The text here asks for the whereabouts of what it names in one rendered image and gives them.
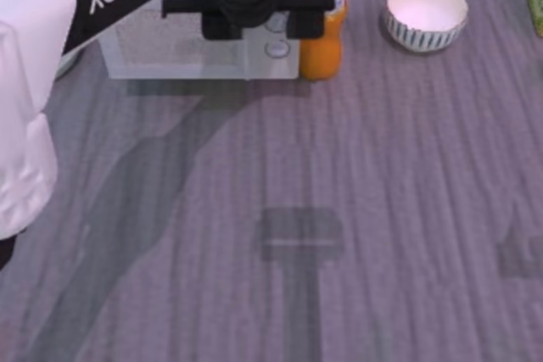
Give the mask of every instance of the wooden table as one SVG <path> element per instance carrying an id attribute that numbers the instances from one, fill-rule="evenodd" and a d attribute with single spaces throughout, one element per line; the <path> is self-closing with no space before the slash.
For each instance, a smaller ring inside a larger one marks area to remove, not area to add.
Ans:
<path id="1" fill-rule="evenodd" d="M 314 84 L 112 81 L 89 47 L 0 360 L 541 361 L 543 41 L 525 0 L 468 1 L 420 57 L 350 0 Z"/>

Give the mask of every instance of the white appliance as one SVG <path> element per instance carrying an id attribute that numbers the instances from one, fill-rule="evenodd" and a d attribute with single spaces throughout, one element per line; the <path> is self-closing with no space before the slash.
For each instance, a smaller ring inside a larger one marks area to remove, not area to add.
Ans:
<path id="1" fill-rule="evenodd" d="M 113 79 L 293 79 L 299 76 L 299 41 L 288 40 L 288 14 L 244 30 L 243 40 L 210 42 L 199 14 L 161 17 L 153 0 L 100 37 Z"/>

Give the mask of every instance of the green object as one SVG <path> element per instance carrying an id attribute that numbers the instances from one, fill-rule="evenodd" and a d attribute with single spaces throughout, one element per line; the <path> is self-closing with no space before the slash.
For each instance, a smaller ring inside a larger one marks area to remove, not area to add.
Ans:
<path id="1" fill-rule="evenodd" d="M 529 10 L 532 13 L 535 32 L 543 37 L 543 0 L 528 0 Z"/>

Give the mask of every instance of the tabletop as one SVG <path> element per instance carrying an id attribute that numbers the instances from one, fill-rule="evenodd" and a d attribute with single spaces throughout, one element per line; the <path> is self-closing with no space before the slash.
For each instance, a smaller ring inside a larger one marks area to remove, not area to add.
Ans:
<path id="1" fill-rule="evenodd" d="M 59 183 L 0 275 L 6 362 L 539 362 L 543 41 L 468 0 L 418 56 L 350 0 L 339 75 L 113 81 L 47 106 Z"/>

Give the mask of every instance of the white robotic arm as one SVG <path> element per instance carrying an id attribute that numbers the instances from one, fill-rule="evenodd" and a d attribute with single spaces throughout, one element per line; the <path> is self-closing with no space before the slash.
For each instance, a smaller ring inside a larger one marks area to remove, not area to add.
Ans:
<path id="1" fill-rule="evenodd" d="M 42 111 L 78 6 L 0 0 L 0 241 L 32 223 L 53 193 L 57 161 Z"/>

